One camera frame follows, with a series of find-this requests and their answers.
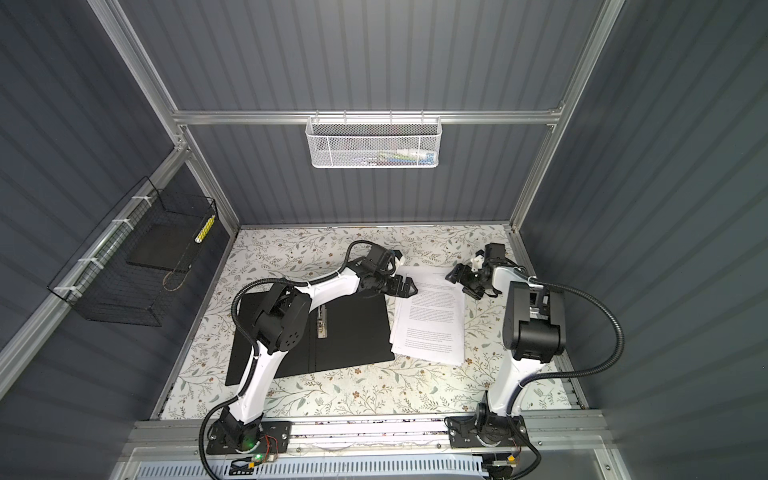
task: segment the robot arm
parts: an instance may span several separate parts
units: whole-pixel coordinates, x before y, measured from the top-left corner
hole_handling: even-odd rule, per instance
[[[366,257],[347,262],[331,276],[305,286],[274,284],[255,315],[250,319],[240,319],[250,329],[258,351],[251,349],[251,357],[238,388],[242,394],[237,401],[223,408],[221,417],[214,424],[223,431],[232,448],[247,452],[249,447],[258,444],[270,383],[285,355],[301,340],[310,311],[359,290],[403,298],[417,294],[412,279],[396,275],[401,258],[402,254],[397,250],[372,244]],[[254,361],[256,367],[251,375]]]
[[[502,324],[504,358],[496,382],[478,405],[472,428],[467,429],[482,445],[493,446],[500,431],[507,428],[508,403],[515,389],[553,356],[563,353],[563,292],[529,281],[525,269],[506,258],[500,243],[489,243],[470,265],[457,265],[446,279],[462,284],[464,293],[476,300],[489,295],[507,301]],[[520,416],[522,396],[515,398],[512,417]],[[458,431],[466,421],[449,419],[447,424]]]

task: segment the wire basket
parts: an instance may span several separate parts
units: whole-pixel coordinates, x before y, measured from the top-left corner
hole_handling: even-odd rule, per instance
[[[48,285],[85,319],[161,326],[217,217],[208,197],[152,190],[117,223],[78,275]]]
[[[442,125],[413,123],[306,122],[312,165],[317,168],[434,168],[438,165]]]

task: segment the black wire basket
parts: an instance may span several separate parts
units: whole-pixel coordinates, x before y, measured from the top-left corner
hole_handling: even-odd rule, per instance
[[[48,289],[88,320],[161,326],[216,219],[209,197],[153,189]]]

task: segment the white cable tie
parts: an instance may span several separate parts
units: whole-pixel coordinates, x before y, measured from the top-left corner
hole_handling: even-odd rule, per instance
[[[93,262],[98,267],[99,270],[103,270],[104,269],[104,265],[102,265],[101,262],[99,262],[98,258],[96,258],[96,257],[81,258],[80,260],[78,260],[78,262]]]
[[[146,201],[147,201],[147,204],[148,204],[150,207],[152,206],[152,202],[150,201],[150,197],[142,197],[142,196],[136,196],[136,197],[131,197],[131,198],[141,198],[142,200],[146,200]]]
[[[67,291],[67,292],[75,292],[75,293],[78,293],[78,294],[80,293],[80,287],[77,286],[77,285],[75,285],[75,286],[55,286],[55,287],[53,287],[53,290],[64,290],[64,291]]]
[[[126,225],[128,225],[128,228],[130,228],[131,230],[133,230],[133,229],[134,229],[134,226],[133,226],[133,225],[131,225],[131,221],[130,221],[129,219],[127,219],[127,218],[116,218],[116,219],[112,220],[112,222],[113,222],[113,223],[114,223],[114,222],[117,222],[117,223],[125,223]]]

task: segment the white wire basket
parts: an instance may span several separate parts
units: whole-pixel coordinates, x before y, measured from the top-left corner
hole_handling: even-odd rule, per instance
[[[365,124],[310,118],[306,122],[312,165],[317,168],[434,168],[441,136],[439,118]]]

